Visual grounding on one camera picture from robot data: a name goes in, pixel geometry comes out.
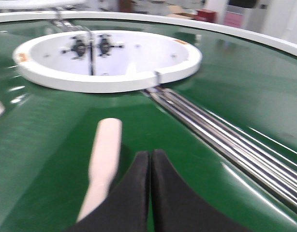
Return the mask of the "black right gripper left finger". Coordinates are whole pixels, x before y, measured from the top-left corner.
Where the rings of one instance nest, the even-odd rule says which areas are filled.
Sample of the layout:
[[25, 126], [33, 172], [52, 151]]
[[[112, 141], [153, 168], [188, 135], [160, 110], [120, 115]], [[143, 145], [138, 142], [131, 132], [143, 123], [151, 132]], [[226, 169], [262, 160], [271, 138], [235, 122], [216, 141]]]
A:
[[146, 232], [150, 191], [150, 155], [139, 151], [106, 199], [66, 232]]

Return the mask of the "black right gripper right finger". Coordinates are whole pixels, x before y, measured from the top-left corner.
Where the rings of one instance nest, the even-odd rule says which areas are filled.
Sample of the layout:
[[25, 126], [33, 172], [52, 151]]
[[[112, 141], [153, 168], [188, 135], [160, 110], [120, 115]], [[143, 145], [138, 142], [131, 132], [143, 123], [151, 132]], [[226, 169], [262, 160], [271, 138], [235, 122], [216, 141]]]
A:
[[151, 155], [151, 196], [157, 232], [247, 232], [201, 198], [176, 171], [166, 152]]

